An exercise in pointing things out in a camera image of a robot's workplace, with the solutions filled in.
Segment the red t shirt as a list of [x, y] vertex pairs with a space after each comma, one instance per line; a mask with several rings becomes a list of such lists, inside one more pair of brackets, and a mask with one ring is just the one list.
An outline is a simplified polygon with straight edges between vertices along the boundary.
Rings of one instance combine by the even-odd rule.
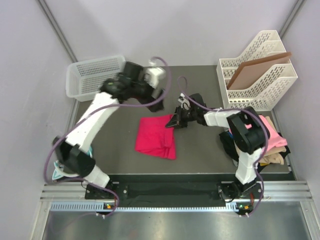
[[148, 156], [175, 160], [176, 145], [174, 129], [166, 128], [172, 114], [142, 117], [139, 121], [134, 150]]

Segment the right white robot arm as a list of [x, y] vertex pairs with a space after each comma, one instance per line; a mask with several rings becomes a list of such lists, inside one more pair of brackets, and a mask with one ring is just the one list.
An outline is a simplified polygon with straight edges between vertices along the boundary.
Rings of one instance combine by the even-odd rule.
[[233, 192], [239, 198], [245, 198], [257, 181], [256, 163], [261, 156], [269, 130], [252, 107], [241, 110], [210, 109], [202, 96], [195, 93], [189, 96], [181, 94], [180, 105], [165, 125], [166, 128], [186, 128], [189, 122], [196, 121], [206, 127], [229, 129], [233, 144], [239, 149], [236, 181]]

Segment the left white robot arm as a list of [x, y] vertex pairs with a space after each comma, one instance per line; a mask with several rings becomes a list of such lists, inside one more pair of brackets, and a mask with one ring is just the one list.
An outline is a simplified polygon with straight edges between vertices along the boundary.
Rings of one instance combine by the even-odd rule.
[[102, 198], [109, 198], [114, 187], [110, 177], [97, 166], [90, 152], [91, 144], [108, 118], [120, 107], [127, 107], [125, 102], [129, 99], [136, 99], [140, 106], [151, 112], [163, 110], [163, 99], [169, 86], [163, 89], [159, 83], [166, 78], [167, 72], [153, 60], [149, 67], [127, 61], [116, 77], [105, 80], [74, 129], [66, 136], [54, 139], [57, 157], [54, 175], [82, 178], [94, 184]]

